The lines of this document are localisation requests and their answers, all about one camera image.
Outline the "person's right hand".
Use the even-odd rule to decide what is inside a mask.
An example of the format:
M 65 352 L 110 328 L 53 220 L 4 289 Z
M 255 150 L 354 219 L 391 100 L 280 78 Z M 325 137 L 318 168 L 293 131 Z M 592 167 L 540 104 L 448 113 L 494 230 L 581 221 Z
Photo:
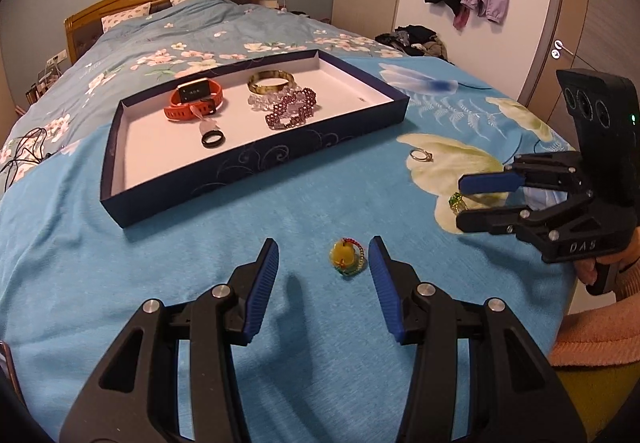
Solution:
M 596 264 L 612 265 L 617 267 L 618 270 L 628 265 L 634 265 L 639 260 L 640 255 L 640 241 L 639 241 L 639 229 L 634 230 L 634 234 L 631 236 L 629 245 L 621 252 L 612 253 L 612 255 L 604 255 L 597 259 L 586 259 L 582 261 L 576 261 L 574 263 L 574 269 L 577 277 L 582 284 L 592 286 L 598 278 L 598 272 Z

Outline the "pink sleeve forearm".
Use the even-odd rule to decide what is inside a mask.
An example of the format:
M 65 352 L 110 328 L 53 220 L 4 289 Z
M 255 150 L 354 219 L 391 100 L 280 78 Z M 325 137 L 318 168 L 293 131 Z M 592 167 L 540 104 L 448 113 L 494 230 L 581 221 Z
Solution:
M 567 315 L 549 355 L 555 367 L 620 366 L 639 362 L 639 263 L 616 279 L 616 302 Z

